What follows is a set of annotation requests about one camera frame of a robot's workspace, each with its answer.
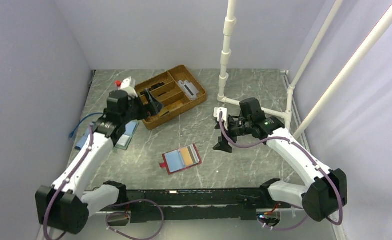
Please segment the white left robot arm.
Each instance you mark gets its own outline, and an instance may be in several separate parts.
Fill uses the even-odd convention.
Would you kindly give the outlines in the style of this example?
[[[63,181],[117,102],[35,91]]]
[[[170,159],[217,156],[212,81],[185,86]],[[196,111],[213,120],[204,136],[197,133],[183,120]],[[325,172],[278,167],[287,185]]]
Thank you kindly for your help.
[[[35,193],[39,223],[45,239],[48,229],[78,234],[88,218],[104,209],[123,209],[129,204],[124,184],[107,181],[89,194],[84,194],[90,176],[112,151],[126,130],[126,124],[158,115],[163,108],[145,89],[143,103],[132,87],[111,91],[102,116],[88,126],[87,139],[66,170],[50,185],[40,186]]]

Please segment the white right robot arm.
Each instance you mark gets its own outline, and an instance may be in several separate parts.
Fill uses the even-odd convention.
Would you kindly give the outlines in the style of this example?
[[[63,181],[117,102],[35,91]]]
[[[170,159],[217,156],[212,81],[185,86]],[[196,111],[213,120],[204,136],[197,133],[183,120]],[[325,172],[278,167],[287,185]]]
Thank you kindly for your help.
[[[231,153],[232,148],[249,149],[263,144],[278,153],[299,175],[303,185],[280,179],[264,183],[259,194],[264,207],[286,203],[305,211],[314,221],[328,220],[334,225],[343,222],[343,207],[347,204],[347,177],[341,169],[331,169],[308,152],[285,128],[277,117],[267,117],[257,99],[239,102],[238,116],[229,115],[226,108],[215,107],[213,118],[221,131],[214,150]]]

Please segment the red leather card holder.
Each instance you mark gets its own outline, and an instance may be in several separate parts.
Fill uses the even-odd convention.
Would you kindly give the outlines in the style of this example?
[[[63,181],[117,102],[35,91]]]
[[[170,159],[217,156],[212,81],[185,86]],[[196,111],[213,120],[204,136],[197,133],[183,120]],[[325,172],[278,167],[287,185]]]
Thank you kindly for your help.
[[[165,169],[167,174],[169,174],[169,175],[183,171],[185,169],[189,169],[191,167],[200,165],[202,163],[200,154],[198,153],[198,150],[197,150],[200,162],[198,164],[195,164],[192,166],[184,167],[182,158],[179,154],[179,149],[175,149],[175,150],[169,151],[167,153],[163,153],[162,154],[162,161],[158,163],[159,168]]]

